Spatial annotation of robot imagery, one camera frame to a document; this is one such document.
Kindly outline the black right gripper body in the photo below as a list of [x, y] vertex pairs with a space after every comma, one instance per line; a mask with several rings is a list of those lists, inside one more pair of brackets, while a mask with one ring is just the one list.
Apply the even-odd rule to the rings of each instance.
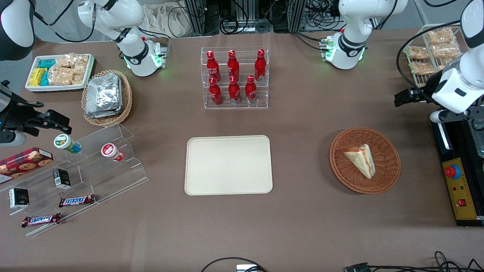
[[1, 131], [25, 131], [35, 110], [26, 100], [10, 91], [9, 81], [1, 82]]

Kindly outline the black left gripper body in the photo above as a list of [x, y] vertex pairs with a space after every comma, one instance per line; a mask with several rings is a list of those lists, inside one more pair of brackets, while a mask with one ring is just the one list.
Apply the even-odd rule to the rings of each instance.
[[433, 103], [433, 104], [439, 104], [434, 98], [432, 98], [432, 95], [434, 92], [437, 90], [437, 87], [440, 83], [440, 77], [430, 77], [425, 85], [416, 85], [414, 86], [415, 88], [421, 88], [425, 94], [417, 94], [417, 100], [415, 100], [415, 103]]

